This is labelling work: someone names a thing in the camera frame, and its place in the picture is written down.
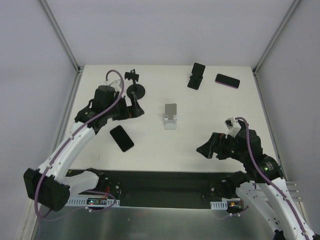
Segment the black smartphone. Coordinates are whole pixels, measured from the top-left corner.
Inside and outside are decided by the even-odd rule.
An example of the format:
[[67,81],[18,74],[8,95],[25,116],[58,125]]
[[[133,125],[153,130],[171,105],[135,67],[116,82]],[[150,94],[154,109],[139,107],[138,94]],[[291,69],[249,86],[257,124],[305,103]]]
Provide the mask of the black smartphone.
[[109,133],[122,152],[127,152],[135,146],[134,142],[122,126],[116,126],[115,128],[111,129]]

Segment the silver metal phone stand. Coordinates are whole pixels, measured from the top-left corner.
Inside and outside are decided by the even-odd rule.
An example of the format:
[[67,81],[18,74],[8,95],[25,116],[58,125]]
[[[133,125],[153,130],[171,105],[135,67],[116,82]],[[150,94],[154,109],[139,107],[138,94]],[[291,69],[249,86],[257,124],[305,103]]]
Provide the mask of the silver metal phone stand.
[[177,104],[176,103],[165,104],[164,129],[165,130],[177,129]]

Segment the black folding phone stand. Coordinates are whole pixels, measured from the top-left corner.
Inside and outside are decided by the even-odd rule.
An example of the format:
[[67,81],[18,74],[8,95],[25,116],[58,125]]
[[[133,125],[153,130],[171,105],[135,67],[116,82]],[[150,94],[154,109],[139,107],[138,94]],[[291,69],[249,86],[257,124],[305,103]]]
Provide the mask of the black folding phone stand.
[[203,80],[203,74],[205,71],[206,66],[200,63],[195,62],[193,64],[191,75],[189,77],[189,82],[187,84],[188,88],[198,90],[201,82]]

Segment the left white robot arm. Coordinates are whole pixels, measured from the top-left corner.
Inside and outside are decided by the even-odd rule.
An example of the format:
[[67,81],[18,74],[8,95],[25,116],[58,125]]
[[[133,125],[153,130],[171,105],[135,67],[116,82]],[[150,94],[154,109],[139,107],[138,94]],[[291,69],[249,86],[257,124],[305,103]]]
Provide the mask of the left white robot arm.
[[99,195],[108,188],[106,175],[100,170],[88,168],[74,176],[68,176],[67,172],[108,120],[121,121],[144,115],[136,93],[131,92],[128,97],[130,105],[121,96],[120,89],[100,85],[88,105],[77,113],[69,134],[57,149],[37,169],[25,171],[23,179],[27,195],[36,205],[42,204],[58,212],[73,195],[89,190]]

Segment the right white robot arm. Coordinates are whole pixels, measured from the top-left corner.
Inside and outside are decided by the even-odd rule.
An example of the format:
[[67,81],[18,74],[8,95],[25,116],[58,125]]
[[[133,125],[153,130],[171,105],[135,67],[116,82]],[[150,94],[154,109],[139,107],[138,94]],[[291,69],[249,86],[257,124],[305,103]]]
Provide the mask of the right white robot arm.
[[235,136],[213,132],[196,151],[207,159],[231,158],[245,171],[228,175],[214,188],[217,195],[239,197],[268,226],[275,240],[318,240],[291,197],[283,171],[275,159],[263,152],[255,130],[241,128]]

